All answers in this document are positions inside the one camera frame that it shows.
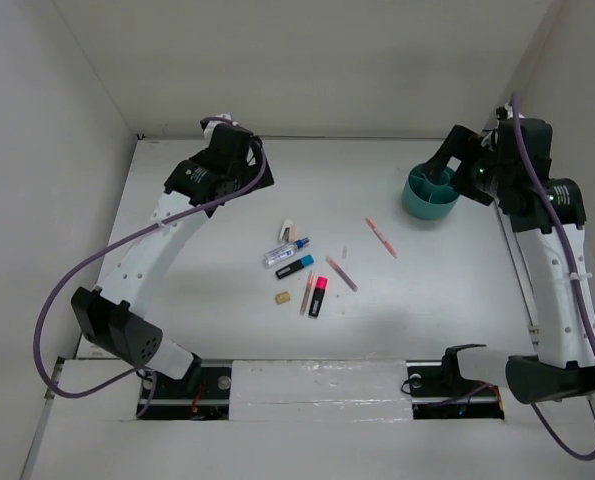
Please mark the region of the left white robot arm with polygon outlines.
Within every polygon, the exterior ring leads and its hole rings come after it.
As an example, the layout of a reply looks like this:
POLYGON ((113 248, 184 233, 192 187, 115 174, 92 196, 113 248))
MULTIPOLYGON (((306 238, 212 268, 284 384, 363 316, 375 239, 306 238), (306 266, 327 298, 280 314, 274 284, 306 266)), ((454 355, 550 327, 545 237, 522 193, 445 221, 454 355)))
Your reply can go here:
POLYGON ((261 139, 228 114, 200 123, 208 145, 164 183, 144 234, 93 289, 71 298, 83 337, 138 369, 165 376, 178 396, 199 387, 201 360, 146 319, 148 306, 190 237, 226 202, 273 184, 261 139))

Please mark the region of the orange thin pencil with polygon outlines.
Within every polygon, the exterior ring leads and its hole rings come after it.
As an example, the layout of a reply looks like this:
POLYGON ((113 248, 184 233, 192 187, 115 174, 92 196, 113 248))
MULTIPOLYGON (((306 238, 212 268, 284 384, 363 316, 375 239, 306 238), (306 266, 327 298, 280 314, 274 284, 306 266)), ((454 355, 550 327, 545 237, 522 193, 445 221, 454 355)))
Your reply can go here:
POLYGON ((307 281, 306 281, 304 295, 303 295, 301 306, 300 306, 300 315, 302 315, 302 316, 305 315, 307 307, 309 305, 308 302, 309 302, 310 294, 311 294, 311 291, 313 288, 314 278, 315 278, 314 272, 310 271, 307 281))

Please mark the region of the teal round divided organizer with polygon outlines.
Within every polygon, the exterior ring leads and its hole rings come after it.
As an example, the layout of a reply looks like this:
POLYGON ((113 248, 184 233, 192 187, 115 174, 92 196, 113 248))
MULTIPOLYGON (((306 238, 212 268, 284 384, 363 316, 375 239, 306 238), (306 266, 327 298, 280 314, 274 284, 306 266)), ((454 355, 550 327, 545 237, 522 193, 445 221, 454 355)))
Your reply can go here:
POLYGON ((401 202, 414 217, 421 220, 440 220, 446 217, 459 199, 450 182, 454 170, 446 167, 438 183, 430 181, 422 172, 422 164, 415 166, 406 180, 401 202))

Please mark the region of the orange pen with white grip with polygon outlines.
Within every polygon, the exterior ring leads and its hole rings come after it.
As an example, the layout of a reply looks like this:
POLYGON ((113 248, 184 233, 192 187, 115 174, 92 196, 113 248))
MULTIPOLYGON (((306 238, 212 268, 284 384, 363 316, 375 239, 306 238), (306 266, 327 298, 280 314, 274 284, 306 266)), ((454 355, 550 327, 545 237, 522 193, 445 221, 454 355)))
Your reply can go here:
POLYGON ((391 243, 386 239, 386 237, 382 234, 382 232, 377 228, 377 226, 375 225, 375 223, 369 219, 368 217, 365 218, 365 222, 367 223, 367 225, 369 226, 369 228, 371 229, 371 231, 376 235, 376 237, 379 239, 379 241, 382 243, 382 245, 386 248, 386 250, 389 252, 389 254, 393 257, 393 258, 397 258, 397 252, 395 251, 394 247, 391 245, 391 243))

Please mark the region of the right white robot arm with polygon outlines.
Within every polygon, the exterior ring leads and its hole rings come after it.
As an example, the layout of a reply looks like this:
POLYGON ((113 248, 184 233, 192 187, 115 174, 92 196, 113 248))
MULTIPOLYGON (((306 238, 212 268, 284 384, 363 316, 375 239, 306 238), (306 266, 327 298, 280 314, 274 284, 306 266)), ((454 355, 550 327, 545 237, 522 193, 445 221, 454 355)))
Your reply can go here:
POLYGON ((537 310, 539 343, 532 356, 512 355, 505 380, 522 404, 595 392, 595 316, 584 262, 586 214, 579 186, 551 177, 553 130, 541 119, 498 122, 489 138, 454 126, 422 164, 424 179, 456 159, 450 186, 483 205, 496 203, 510 219, 527 265, 537 310), (521 157, 519 132, 528 156, 521 157))

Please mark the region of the pink translucent pen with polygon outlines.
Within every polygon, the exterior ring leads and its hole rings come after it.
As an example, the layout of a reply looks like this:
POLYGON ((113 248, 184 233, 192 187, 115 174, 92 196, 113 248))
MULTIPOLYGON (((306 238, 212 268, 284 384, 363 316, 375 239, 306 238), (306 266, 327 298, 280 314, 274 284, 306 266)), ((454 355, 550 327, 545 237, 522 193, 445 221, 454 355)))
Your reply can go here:
POLYGON ((344 281, 344 283, 353 291, 357 292, 358 287, 350 276, 340 267, 340 265, 329 255, 325 257, 326 263, 333 269, 333 271, 344 281))

